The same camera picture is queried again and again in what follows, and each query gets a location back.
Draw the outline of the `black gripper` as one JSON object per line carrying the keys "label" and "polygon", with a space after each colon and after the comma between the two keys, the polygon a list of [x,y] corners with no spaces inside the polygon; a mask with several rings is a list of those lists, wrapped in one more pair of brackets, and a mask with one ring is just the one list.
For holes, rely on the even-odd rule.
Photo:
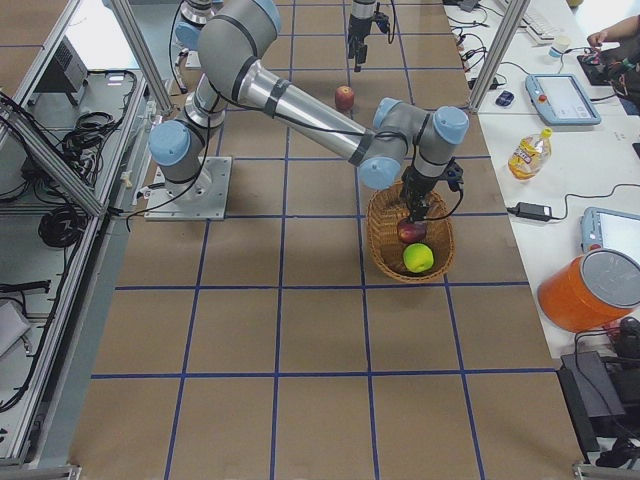
{"label": "black gripper", "polygon": [[[433,164],[424,159],[414,158],[411,165],[405,169],[401,180],[400,198],[408,208],[410,223],[448,218],[458,209],[464,198],[463,169],[456,162],[455,157],[451,157],[447,164]],[[459,193],[459,199],[448,213],[438,217],[428,217],[429,196],[439,181],[446,181],[452,192]]]}
{"label": "black gripper", "polygon": [[360,72],[366,62],[368,47],[365,44],[366,37],[371,33],[371,26],[375,24],[378,29],[391,38],[391,25],[389,17],[383,12],[374,12],[370,17],[359,18],[354,14],[349,17],[347,36],[347,58],[354,61],[353,70]]}

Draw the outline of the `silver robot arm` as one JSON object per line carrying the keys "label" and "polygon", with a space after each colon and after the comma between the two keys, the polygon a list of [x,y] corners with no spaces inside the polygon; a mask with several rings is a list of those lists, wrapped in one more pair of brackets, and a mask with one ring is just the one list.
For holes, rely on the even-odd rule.
{"label": "silver robot arm", "polygon": [[271,1],[231,1],[200,30],[202,77],[180,115],[155,126],[149,150],[175,196],[203,178],[199,158],[208,134],[229,104],[280,120],[354,165],[369,188],[402,181],[401,199],[412,222],[430,219],[429,197],[440,181],[462,192],[463,170],[454,159],[469,128],[466,113],[444,106],[433,113],[393,98],[381,100],[372,128],[359,125],[262,64],[281,29]]}
{"label": "silver robot arm", "polygon": [[380,11],[379,1],[352,1],[347,30],[347,58],[353,61],[353,71],[356,73],[361,71],[366,62],[366,38],[371,34],[373,25],[386,34],[389,41],[394,39],[395,26],[391,25],[389,16]]}

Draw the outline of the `person hand at desk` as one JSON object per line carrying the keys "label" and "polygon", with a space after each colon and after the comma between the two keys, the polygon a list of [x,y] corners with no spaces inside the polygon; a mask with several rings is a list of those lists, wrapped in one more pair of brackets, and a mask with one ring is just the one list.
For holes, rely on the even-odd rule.
{"label": "person hand at desk", "polygon": [[601,48],[608,38],[608,31],[606,29],[592,33],[587,37],[587,42],[592,48]]}

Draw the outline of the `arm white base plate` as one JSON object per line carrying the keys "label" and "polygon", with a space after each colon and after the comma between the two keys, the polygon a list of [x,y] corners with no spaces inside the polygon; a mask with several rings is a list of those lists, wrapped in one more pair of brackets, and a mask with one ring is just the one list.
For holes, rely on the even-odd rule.
{"label": "arm white base plate", "polygon": [[167,183],[160,167],[155,180],[162,183],[152,189],[144,217],[149,221],[222,221],[225,218],[233,159],[229,156],[207,156],[195,184]]}

